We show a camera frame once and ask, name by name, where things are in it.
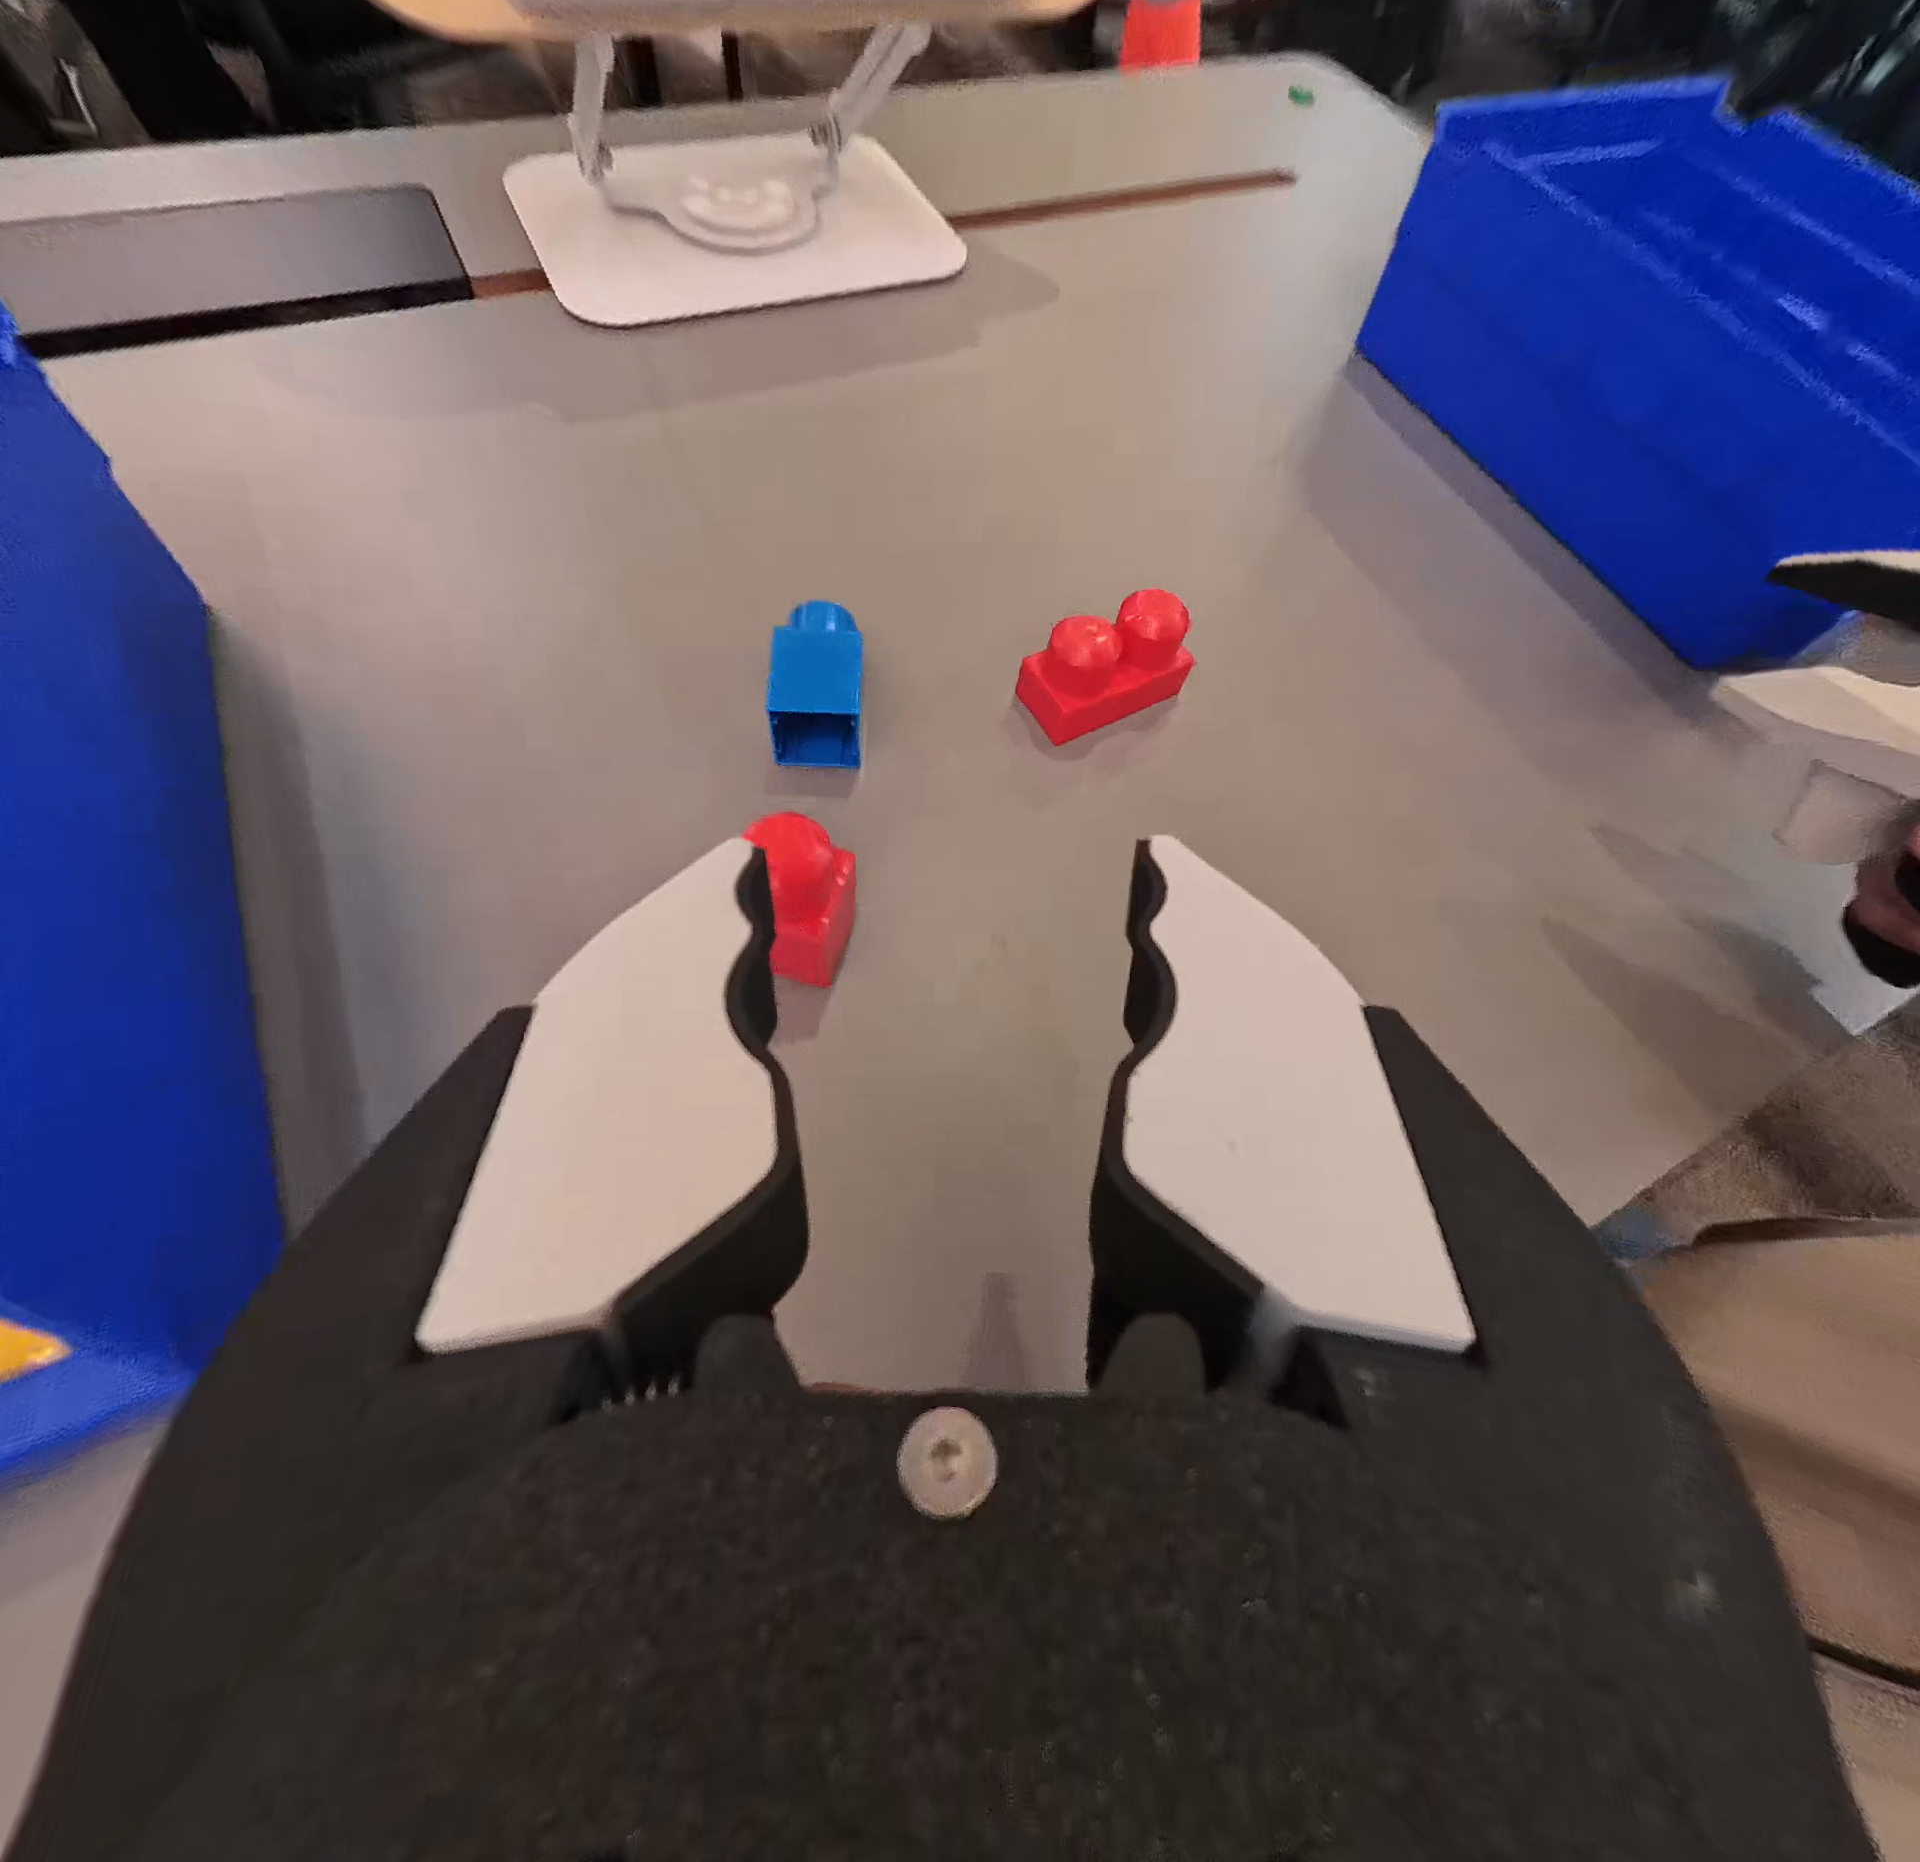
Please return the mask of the blue plastic bin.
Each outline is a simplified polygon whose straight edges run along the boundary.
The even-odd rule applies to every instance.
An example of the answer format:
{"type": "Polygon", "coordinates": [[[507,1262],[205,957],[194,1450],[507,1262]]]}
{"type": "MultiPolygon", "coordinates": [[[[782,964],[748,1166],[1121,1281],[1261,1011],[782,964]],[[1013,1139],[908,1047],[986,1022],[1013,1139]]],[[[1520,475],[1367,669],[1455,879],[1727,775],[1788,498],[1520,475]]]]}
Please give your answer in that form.
{"type": "Polygon", "coordinates": [[[5,1485],[172,1408],[280,1252],[198,592],[5,316],[5,1485]]]}
{"type": "Polygon", "coordinates": [[[1716,77],[1438,112],[1358,354],[1698,673],[1837,606],[1791,556],[1913,551],[1916,181],[1716,77]]]}

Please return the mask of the white document stand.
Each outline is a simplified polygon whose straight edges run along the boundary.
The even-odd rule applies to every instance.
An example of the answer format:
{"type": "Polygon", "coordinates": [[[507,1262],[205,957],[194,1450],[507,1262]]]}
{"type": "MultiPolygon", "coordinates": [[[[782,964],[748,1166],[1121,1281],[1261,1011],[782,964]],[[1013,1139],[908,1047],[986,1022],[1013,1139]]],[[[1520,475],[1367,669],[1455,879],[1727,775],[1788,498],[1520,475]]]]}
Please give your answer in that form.
{"type": "Polygon", "coordinates": [[[710,314],[809,303],[838,294],[937,284],[966,262],[964,244],[878,154],[854,167],[851,207],[829,212],[850,149],[925,52],[925,13],[996,0],[507,0],[520,21],[559,24],[573,40],[568,156],[531,156],[501,191],[567,314],[598,328],[665,325],[710,314]],[[876,11],[851,74],[803,134],[661,141],[612,154],[605,87],[612,24],[640,13],[689,21],[770,7],[780,21],[831,9],[876,11]]]}

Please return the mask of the blue toy block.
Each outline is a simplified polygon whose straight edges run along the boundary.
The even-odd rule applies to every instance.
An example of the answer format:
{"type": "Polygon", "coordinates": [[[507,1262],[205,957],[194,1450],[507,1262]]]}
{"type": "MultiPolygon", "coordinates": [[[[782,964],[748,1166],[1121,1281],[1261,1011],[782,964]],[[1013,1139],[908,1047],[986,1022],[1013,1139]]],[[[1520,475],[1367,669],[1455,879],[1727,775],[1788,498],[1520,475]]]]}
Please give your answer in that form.
{"type": "Polygon", "coordinates": [[[864,637],[838,601],[798,601],[775,626],[765,723],[780,770],[862,768],[864,637]]]}

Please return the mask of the red double toy block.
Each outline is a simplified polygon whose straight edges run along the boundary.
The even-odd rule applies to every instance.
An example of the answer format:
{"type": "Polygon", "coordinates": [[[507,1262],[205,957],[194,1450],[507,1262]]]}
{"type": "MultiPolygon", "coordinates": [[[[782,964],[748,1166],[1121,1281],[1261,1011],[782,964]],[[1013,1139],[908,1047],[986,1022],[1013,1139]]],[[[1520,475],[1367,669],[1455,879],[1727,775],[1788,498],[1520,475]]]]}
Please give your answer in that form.
{"type": "Polygon", "coordinates": [[[1180,697],[1194,660],[1183,598],[1133,592],[1113,618],[1059,619],[1047,647],[1026,656],[1016,700],[1050,746],[1069,746],[1180,697]]]}

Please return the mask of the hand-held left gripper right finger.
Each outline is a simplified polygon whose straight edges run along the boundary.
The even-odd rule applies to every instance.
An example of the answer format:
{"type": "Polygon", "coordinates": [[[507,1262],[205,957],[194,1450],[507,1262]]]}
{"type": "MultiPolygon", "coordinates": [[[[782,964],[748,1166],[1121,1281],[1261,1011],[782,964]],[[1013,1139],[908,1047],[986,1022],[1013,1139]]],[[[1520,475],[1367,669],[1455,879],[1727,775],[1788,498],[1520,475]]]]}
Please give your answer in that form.
{"type": "Polygon", "coordinates": [[[1091,1189],[1091,1358],[1179,1318],[1201,1360],[1303,1333],[1457,1358],[1475,1323],[1367,1008],[1174,837],[1135,846],[1126,1054],[1091,1189]]]}

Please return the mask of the person's right hand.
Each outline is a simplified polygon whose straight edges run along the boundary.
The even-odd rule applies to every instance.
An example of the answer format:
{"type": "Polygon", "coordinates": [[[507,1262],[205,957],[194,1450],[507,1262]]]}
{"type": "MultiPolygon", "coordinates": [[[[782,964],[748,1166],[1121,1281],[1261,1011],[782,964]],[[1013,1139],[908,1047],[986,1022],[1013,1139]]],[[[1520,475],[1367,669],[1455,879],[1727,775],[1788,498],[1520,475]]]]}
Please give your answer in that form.
{"type": "Polygon", "coordinates": [[[1918,988],[1918,812],[1899,818],[1857,865],[1841,931],[1875,982],[1918,988]]]}

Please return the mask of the person's beige trousers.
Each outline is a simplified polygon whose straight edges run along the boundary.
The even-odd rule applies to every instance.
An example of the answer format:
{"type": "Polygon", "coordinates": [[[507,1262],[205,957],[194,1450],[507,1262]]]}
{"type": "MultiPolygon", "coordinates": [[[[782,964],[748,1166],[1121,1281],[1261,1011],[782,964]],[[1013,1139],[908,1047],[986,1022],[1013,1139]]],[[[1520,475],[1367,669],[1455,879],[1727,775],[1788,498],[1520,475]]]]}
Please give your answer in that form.
{"type": "Polygon", "coordinates": [[[1859,1793],[1916,1809],[1916,1190],[1732,1145],[1615,1227],[1762,1514],[1859,1793]]]}

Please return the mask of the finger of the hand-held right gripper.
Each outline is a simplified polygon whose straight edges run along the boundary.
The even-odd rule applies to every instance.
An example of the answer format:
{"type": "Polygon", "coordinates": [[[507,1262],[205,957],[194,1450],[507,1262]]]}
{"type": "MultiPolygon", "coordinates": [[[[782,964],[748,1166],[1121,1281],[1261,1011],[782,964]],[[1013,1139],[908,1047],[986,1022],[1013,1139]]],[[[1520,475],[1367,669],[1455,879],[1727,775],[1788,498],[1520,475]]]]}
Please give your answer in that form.
{"type": "Polygon", "coordinates": [[[1918,551],[1789,556],[1770,584],[1884,622],[1918,622],[1918,551]]]}
{"type": "Polygon", "coordinates": [[[1775,841],[1805,864],[1863,864],[1918,807],[1918,688],[1841,667],[1725,674],[1721,710],[1803,763],[1775,841]]]}

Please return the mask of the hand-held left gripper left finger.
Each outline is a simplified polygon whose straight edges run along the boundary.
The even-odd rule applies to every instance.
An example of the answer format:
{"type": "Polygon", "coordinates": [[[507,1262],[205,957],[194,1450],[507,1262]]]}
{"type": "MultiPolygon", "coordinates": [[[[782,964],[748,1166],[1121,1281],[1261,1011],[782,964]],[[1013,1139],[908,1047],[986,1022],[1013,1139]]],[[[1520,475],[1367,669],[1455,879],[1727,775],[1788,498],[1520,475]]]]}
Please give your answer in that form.
{"type": "Polygon", "coordinates": [[[808,1254],[775,934],[765,856],[732,837],[539,988],[423,1352],[588,1332],[689,1360],[716,1320],[775,1315],[808,1254]]]}

